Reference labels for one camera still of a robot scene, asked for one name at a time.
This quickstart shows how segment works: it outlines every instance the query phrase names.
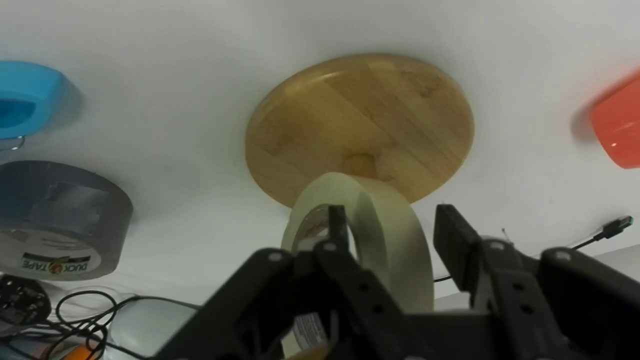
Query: blue plastic lid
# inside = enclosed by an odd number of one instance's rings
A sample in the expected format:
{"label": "blue plastic lid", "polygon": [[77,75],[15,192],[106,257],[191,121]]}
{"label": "blue plastic lid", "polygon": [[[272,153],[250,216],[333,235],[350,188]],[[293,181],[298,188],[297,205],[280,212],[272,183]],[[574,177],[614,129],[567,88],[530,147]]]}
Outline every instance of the blue plastic lid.
{"label": "blue plastic lid", "polygon": [[59,70],[0,60],[0,139],[41,133],[63,97],[65,77]]}

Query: black cable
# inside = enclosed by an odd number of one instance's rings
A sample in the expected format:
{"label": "black cable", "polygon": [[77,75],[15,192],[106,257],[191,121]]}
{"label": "black cable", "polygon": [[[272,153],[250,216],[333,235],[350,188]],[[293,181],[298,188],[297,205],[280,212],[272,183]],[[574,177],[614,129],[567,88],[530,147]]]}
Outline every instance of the black cable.
{"label": "black cable", "polygon": [[[601,243],[601,241],[609,241],[609,239],[614,239],[619,235],[623,235],[629,226],[635,224],[635,218],[633,216],[625,216],[625,218],[616,218],[613,222],[607,222],[598,235],[594,235],[590,241],[586,243],[580,243],[577,247],[573,247],[573,250],[580,250],[580,248],[586,248],[594,243]],[[447,281],[452,281],[452,276],[443,276],[443,278],[434,278],[434,284],[437,282],[447,282]]]}
{"label": "black cable", "polygon": [[447,282],[452,281],[452,276],[434,278],[434,282]]}
{"label": "black cable", "polygon": [[[80,297],[102,297],[106,298],[110,305],[106,311],[94,315],[94,316],[86,316],[86,318],[78,318],[78,320],[68,320],[65,316],[65,306],[74,301],[74,298],[80,298]],[[42,340],[42,342],[50,342],[47,355],[45,355],[45,360],[50,359],[61,344],[65,344],[66,340],[71,339],[84,339],[84,347],[91,351],[91,360],[101,360],[105,357],[105,351],[106,349],[114,349],[118,353],[124,353],[132,359],[138,359],[138,360],[147,360],[147,357],[141,357],[124,347],[118,347],[118,344],[113,344],[108,342],[108,327],[113,324],[113,320],[117,318],[118,311],[122,311],[127,305],[132,305],[132,302],[141,302],[141,301],[158,301],[158,302],[171,302],[171,305],[178,305],[178,306],[186,306],[186,308],[199,308],[199,306],[193,306],[193,305],[186,305],[186,302],[180,302],[180,301],[172,301],[172,298],[160,298],[160,297],[132,297],[132,298],[127,298],[122,302],[117,302],[114,297],[102,292],[102,291],[83,291],[83,292],[73,292],[68,297],[65,297],[57,308],[55,308],[55,316],[57,316],[57,323],[42,323],[42,324],[36,324],[32,327],[31,330],[22,330],[18,333],[16,337],[12,339],[7,339],[7,340],[0,340],[0,344],[7,344],[8,351],[28,359],[28,360],[42,360],[42,359],[34,359],[31,357],[28,353],[16,349],[12,344],[12,340],[16,340],[18,337],[24,337],[24,339],[31,339],[31,340]]]}

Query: black metal bracket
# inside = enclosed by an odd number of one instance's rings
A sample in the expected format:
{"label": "black metal bracket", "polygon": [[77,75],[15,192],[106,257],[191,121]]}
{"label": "black metal bracket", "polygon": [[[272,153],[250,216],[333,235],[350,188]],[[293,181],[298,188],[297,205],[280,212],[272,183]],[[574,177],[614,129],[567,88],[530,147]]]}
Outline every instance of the black metal bracket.
{"label": "black metal bracket", "polygon": [[330,360],[638,360],[640,284],[569,250],[536,262],[438,207],[437,250],[472,313],[407,316],[348,255],[341,209],[313,253],[257,253],[158,360],[272,360],[301,315],[330,330]]}

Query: orange container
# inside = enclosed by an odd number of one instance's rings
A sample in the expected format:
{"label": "orange container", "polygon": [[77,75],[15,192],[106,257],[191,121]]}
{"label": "orange container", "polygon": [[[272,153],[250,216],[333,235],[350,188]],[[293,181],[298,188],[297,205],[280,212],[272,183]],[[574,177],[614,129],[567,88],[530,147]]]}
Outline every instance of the orange container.
{"label": "orange container", "polygon": [[640,75],[590,108],[607,154],[623,168],[640,168]]}

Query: gray duct tape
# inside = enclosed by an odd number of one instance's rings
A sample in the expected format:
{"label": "gray duct tape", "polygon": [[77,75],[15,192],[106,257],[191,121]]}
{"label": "gray duct tape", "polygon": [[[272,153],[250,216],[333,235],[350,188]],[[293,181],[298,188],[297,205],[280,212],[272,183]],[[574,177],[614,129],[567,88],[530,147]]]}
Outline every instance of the gray duct tape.
{"label": "gray duct tape", "polygon": [[132,201],[110,181],[55,163],[0,166],[0,272],[88,281],[117,271]]}

